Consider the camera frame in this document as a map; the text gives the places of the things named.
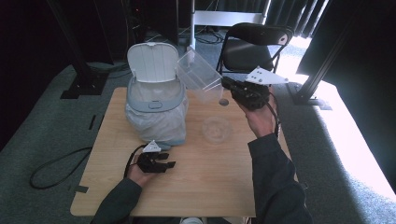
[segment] person's right hand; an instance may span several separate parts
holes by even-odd
[[[276,111],[276,104],[274,102],[274,96],[270,94],[269,105]],[[270,133],[274,132],[275,127],[275,119],[271,110],[268,108],[267,105],[263,106],[260,109],[256,110],[248,110],[243,105],[238,104],[239,107],[245,112],[247,117],[247,123],[250,127],[251,131],[256,134],[256,137],[263,137]]]

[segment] black sleeve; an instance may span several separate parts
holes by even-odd
[[[136,206],[142,188],[134,181],[124,178],[103,199],[92,224],[117,223],[124,217],[129,216]]]
[[[248,143],[257,223],[312,223],[295,167],[272,133]]]

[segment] sunlight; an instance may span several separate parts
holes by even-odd
[[[321,81],[316,96],[332,107],[332,110],[317,109],[317,113],[347,174],[376,194],[396,202],[395,193],[334,85]]]
[[[276,73],[282,77],[290,77],[296,74],[300,61],[310,43],[311,38],[302,38],[300,36],[292,38],[289,45],[281,52]]]

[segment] transparent plastic container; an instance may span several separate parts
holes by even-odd
[[[214,144],[220,144],[227,140],[233,131],[233,127],[227,119],[209,117],[202,124],[204,138]]]
[[[221,75],[193,49],[177,61],[177,76],[204,104],[222,96]]]

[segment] person's left hand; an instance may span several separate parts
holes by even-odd
[[[154,173],[144,173],[137,164],[133,164],[129,166],[127,177],[143,188],[156,175]]]

